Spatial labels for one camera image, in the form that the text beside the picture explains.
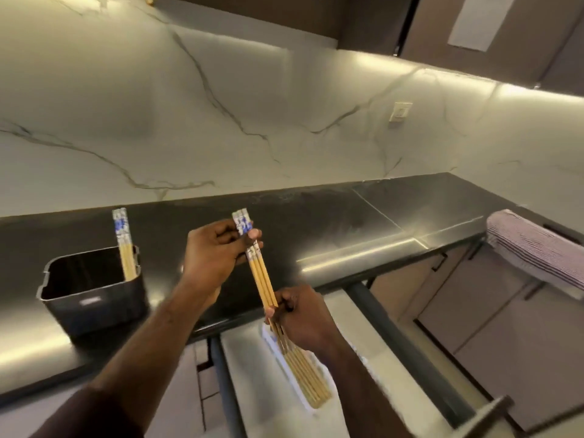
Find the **forearm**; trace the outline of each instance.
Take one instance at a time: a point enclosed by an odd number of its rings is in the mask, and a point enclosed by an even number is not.
[[[351,438],[411,438],[351,346],[340,339],[319,356],[332,375]]]
[[[179,284],[89,385],[111,395],[144,432],[203,304],[200,294]]]

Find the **person's left hand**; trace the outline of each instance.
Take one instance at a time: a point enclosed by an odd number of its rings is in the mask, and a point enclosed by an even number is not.
[[[236,264],[243,263],[245,249],[255,240],[260,248],[262,232],[251,229],[240,236],[233,220],[216,221],[189,232],[185,263],[179,287],[199,294],[204,300],[203,310],[219,296],[221,285]]]

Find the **electrical outlet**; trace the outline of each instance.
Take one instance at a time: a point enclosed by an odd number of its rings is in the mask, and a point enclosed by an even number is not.
[[[395,103],[394,111],[391,112],[390,121],[404,121],[412,108],[413,103]]]

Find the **towel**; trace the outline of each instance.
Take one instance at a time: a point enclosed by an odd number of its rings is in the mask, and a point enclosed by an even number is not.
[[[512,265],[573,298],[584,298],[584,248],[511,212],[486,220],[486,242]]]

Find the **black countertop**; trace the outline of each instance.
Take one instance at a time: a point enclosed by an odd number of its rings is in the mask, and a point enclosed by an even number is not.
[[[152,305],[179,277],[188,231],[230,218],[242,207],[263,231],[263,255],[274,288],[305,281],[319,291],[478,238],[486,217],[497,210],[509,208],[539,224],[547,221],[449,173],[135,204],[127,206],[128,218]],[[0,219],[0,405],[91,374],[135,328],[118,326],[72,344],[36,300],[49,260],[116,245],[111,210]],[[261,314],[249,267],[240,266],[191,339]]]

